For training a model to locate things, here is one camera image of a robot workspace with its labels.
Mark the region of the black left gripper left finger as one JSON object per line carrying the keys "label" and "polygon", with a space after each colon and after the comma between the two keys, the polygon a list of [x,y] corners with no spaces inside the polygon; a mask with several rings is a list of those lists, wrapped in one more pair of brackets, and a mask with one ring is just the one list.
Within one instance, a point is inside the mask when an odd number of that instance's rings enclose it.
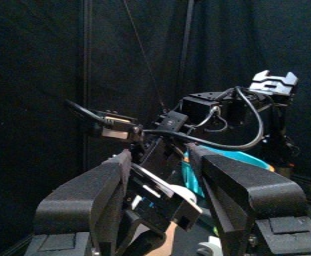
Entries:
{"label": "black left gripper left finger", "polygon": [[105,160],[40,202],[24,256],[115,256],[131,153]]}

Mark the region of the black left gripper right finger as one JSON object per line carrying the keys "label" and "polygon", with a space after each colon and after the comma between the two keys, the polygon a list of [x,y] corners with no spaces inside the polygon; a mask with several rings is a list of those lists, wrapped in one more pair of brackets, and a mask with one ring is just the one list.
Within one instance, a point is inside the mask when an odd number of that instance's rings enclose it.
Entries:
{"label": "black left gripper right finger", "polygon": [[311,256],[311,219],[299,185],[192,143],[187,151],[223,256]]}

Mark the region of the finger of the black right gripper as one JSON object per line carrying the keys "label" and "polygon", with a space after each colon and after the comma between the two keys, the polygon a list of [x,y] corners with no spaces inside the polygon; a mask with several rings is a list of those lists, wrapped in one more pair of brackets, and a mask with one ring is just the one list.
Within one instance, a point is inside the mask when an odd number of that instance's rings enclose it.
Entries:
{"label": "finger of the black right gripper", "polygon": [[165,241],[165,218],[156,205],[139,195],[123,202],[115,256],[145,256]]}
{"label": "finger of the black right gripper", "polygon": [[129,191],[135,193],[131,210],[159,231],[173,222],[188,231],[200,214],[196,203],[173,189],[173,186],[137,164],[131,164]]}

